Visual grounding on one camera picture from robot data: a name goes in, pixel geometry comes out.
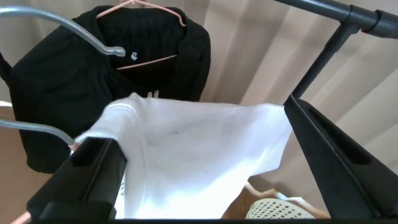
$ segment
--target white fabric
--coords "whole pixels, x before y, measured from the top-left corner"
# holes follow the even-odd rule
[[[120,144],[128,160],[125,218],[221,218],[249,176],[278,168],[291,130],[282,106],[133,93],[108,105],[76,141]]]

